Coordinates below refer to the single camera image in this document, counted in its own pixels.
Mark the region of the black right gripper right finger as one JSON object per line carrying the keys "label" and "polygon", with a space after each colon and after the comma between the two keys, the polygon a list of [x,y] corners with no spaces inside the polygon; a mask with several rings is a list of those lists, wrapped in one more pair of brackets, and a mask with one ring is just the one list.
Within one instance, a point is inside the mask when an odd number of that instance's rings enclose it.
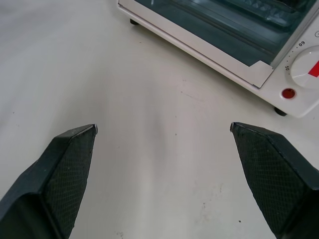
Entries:
{"label": "black right gripper right finger", "polygon": [[281,134],[230,126],[247,184],[278,239],[319,237],[319,171]]}

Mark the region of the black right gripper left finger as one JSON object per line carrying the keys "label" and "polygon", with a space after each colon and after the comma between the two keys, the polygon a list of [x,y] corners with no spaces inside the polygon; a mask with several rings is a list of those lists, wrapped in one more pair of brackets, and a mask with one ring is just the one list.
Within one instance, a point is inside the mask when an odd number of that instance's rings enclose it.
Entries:
{"label": "black right gripper left finger", "polygon": [[86,190],[95,124],[70,129],[50,142],[40,158],[0,201],[2,239],[67,239]]}

